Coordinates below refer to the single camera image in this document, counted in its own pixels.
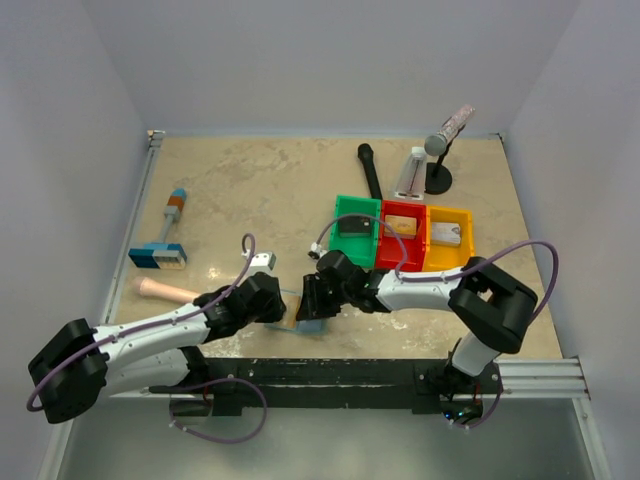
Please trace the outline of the gold credit card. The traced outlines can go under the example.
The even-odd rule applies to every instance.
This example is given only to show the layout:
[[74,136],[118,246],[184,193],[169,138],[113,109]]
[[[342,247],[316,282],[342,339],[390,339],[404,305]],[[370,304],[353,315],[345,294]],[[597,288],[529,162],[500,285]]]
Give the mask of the gold credit card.
[[286,294],[283,297],[283,301],[286,306],[283,325],[288,329],[294,329],[297,323],[296,315],[300,306],[301,297],[297,294]]

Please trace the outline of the blue toy block hammer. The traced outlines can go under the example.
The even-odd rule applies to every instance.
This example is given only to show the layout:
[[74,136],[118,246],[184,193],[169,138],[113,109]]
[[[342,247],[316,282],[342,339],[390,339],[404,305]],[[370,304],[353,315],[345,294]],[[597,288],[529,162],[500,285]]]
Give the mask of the blue toy block hammer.
[[186,199],[184,188],[174,189],[164,207],[164,222],[157,238],[129,248],[128,257],[137,268],[182,270],[186,267],[188,256],[183,246],[167,241],[172,226],[181,219]]

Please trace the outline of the yellow plastic bin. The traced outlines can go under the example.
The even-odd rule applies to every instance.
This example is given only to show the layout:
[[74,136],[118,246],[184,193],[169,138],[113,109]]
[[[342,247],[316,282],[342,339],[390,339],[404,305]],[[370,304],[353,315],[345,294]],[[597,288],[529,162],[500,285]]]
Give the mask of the yellow plastic bin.
[[425,272],[464,266],[475,255],[470,210],[429,205],[427,222]]

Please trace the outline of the black handheld microphone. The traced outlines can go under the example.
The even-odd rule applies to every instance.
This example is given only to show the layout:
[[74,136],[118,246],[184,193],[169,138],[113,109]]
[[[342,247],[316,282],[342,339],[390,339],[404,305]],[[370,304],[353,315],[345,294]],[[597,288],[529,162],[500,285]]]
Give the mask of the black handheld microphone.
[[368,143],[362,143],[358,146],[357,158],[362,165],[371,197],[382,200],[383,195],[374,164],[374,151]]

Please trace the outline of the white metronome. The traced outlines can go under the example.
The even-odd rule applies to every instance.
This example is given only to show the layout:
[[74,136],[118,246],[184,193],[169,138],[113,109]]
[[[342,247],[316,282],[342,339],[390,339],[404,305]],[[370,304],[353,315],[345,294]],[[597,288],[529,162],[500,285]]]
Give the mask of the white metronome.
[[413,147],[405,161],[392,197],[401,201],[421,202],[424,199],[424,181],[427,170],[427,153],[423,147]]

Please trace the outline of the aluminium frame rail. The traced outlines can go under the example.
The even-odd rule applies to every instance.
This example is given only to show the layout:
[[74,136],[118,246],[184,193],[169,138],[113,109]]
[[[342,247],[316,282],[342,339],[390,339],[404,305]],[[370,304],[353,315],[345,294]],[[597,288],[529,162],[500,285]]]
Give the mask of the aluminium frame rail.
[[143,169],[141,178],[134,195],[134,201],[131,213],[129,215],[127,227],[122,239],[122,243],[116,257],[114,270],[111,275],[110,282],[108,284],[105,301],[101,308],[100,313],[97,315],[95,321],[90,320],[89,325],[95,326],[99,324],[109,324],[112,311],[120,298],[120,284],[122,279],[126,276],[128,265],[128,249],[132,238],[137,231],[138,217],[140,210],[144,207],[144,202],[147,195],[148,184],[150,178],[153,175],[153,169],[156,163],[156,158],[160,153],[164,139],[166,138],[166,132],[163,130],[149,130],[148,131],[148,146],[146,150],[146,157],[143,163]]

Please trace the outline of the orange card in red bin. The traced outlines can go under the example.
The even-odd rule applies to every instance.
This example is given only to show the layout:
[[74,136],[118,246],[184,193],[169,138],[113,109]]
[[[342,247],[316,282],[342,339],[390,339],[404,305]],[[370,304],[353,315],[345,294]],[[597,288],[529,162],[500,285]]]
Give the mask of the orange card in red bin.
[[388,215],[385,217],[388,225],[384,230],[384,235],[391,237],[393,233],[400,238],[414,238],[417,234],[418,223],[414,217]]

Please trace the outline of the silver microphone on stand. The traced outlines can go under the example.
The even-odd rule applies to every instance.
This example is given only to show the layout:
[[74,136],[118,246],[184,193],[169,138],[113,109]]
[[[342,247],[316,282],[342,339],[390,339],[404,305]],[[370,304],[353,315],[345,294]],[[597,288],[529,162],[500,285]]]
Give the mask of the silver microphone on stand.
[[474,114],[475,108],[469,104],[463,105],[453,113],[436,133],[426,137],[424,149],[427,155],[436,157],[444,154],[447,147],[465,128]]

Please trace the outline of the green plastic bin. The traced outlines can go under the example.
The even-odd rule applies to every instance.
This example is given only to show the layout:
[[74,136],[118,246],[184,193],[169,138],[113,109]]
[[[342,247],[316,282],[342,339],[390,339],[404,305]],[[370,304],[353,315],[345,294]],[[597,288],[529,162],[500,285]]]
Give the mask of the green plastic bin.
[[380,216],[382,203],[378,199],[338,195],[334,216],[351,213],[366,217],[347,217],[338,220],[331,229],[329,249],[342,251],[354,264],[372,268],[375,264],[379,224],[372,217]]

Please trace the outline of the card in yellow bin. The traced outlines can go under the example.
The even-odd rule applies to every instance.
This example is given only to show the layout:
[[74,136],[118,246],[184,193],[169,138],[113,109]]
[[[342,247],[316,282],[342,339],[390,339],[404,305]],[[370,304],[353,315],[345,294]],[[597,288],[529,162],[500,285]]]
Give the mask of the card in yellow bin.
[[461,227],[453,222],[433,222],[430,239],[433,245],[458,247],[462,239]]

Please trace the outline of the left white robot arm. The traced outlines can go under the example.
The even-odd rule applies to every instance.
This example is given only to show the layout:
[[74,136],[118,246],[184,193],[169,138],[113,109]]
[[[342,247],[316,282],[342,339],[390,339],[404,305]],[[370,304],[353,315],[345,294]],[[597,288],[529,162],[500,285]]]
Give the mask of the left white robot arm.
[[177,386],[198,365],[198,346],[278,322],[285,311],[278,279],[259,272],[164,315],[95,327],[69,321],[28,364],[34,390],[26,408],[59,424],[107,396]]

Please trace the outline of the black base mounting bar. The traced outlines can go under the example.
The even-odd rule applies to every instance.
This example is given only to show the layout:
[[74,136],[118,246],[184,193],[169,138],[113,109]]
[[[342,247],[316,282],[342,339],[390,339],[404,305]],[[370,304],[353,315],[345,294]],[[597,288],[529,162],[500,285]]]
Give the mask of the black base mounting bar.
[[499,370],[478,377],[453,369],[446,359],[210,358],[176,386],[152,386],[176,405],[182,396],[202,401],[212,416],[239,416],[262,402],[271,409],[409,410],[414,414],[480,412],[482,400],[502,391]]

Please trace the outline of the black VIP card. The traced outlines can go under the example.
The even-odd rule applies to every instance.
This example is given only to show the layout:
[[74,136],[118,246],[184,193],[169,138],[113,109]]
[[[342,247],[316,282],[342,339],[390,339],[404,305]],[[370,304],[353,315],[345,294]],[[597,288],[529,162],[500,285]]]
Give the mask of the black VIP card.
[[338,221],[338,234],[342,238],[369,237],[372,234],[371,221],[362,216],[341,218]]

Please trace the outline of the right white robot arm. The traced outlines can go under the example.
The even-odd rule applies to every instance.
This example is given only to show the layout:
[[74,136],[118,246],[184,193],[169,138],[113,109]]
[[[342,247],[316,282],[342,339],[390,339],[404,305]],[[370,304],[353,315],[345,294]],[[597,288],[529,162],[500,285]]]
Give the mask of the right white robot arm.
[[520,351],[538,296],[498,266],[472,257],[442,272],[365,270],[341,251],[330,251],[303,277],[296,319],[332,318],[349,304],[364,313],[407,309],[449,311],[469,333],[450,357],[453,369],[479,376],[498,356]]

